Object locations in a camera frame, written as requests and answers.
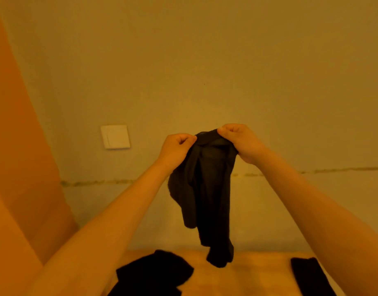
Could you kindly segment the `person's right hand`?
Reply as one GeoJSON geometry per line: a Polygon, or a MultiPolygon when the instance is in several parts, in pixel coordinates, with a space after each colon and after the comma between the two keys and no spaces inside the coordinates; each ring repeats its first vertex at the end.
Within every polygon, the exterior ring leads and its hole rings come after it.
{"type": "Polygon", "coordinates": [[[241,139],[228,141],[234,145],[244,162],[259,167],[262,156],[266,151],[266,146],[248,126],[245,134],[245,137],[241,139]]]}

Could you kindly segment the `person's left hand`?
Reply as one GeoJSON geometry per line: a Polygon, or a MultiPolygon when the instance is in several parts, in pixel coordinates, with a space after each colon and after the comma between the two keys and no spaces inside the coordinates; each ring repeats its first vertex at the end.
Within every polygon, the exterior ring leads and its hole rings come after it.
{"type": "Polygon", "coordinates": [[[156,160],[156,163],[165,170],[165,172],[170,175],[174,169],[176,169],[186,158],[186,155],[190,148],[176,147],[172,145],[168,135],[162,145],[160,154],[156,160]]]}

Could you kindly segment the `dark grey sock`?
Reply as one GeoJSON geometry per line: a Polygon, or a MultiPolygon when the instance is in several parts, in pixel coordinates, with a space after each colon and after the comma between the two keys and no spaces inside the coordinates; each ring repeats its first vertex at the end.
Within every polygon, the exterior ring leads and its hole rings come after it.
{"type": "Polygon", "coordinates": [[[216,129],[196,134],[197,140],[172,172],[168,190],[180,206],[184,225],[197,229],[209,247],[206,260],[217,268],[233,261],[230,240],[230,184],[237,149],[216,129]]]}

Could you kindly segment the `person's left forearm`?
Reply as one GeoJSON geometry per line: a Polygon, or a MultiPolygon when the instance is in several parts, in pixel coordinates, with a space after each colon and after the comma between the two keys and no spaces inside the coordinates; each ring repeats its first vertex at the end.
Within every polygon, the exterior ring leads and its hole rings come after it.
{"type": "Polygon", "coordinates": [[[44,265],[22,296],[100,296],[163,182],[179,165],[159,158],[44,265]]]}

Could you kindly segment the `person's right forearm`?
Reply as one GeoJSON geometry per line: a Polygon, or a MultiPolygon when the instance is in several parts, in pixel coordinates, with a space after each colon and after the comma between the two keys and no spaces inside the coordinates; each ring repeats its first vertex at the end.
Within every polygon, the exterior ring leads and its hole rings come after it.
{"type": "Polygon", "coordinates": [[[251,163],[345,295],[378,296],[378,234],[267,147],[256,147],[251,163]]]}

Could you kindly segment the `pile of black socks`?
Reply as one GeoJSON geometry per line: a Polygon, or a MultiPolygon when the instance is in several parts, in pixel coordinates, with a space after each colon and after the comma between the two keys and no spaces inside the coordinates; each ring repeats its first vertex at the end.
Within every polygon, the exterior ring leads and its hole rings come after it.
{"type": "Polygon", "coordinates": [[[117,283],[107,296],[182,296],[194,268],[181,256],[156,250],[116,270],[117,283]]]}

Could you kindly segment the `orange wooden headboard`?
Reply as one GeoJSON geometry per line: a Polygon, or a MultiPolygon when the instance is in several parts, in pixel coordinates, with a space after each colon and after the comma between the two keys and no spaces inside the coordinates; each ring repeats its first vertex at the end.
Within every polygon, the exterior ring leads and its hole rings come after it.
{"type": "Polygon", "coordinates": [[[0,296],[19,296],[77,229],[0,20],[0,296]]]}

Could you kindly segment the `folded black sock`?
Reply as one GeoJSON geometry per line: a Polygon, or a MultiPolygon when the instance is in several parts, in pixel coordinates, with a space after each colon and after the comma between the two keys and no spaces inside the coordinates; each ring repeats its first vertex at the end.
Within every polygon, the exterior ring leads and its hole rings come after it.
{"type": "Polygon", "coordinates": [[[315,257],[294,257],[290,264],[302,296],[337,296],[315,257]]]}

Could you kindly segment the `white wall switch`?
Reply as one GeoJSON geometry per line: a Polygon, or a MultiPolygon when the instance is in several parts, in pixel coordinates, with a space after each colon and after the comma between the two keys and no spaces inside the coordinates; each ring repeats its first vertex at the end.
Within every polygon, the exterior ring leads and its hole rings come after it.
{"type": "Polygon", "coordinates": [[[127,125],[102,125],[100,130],[105,149],[131,148],[127,125]]]}

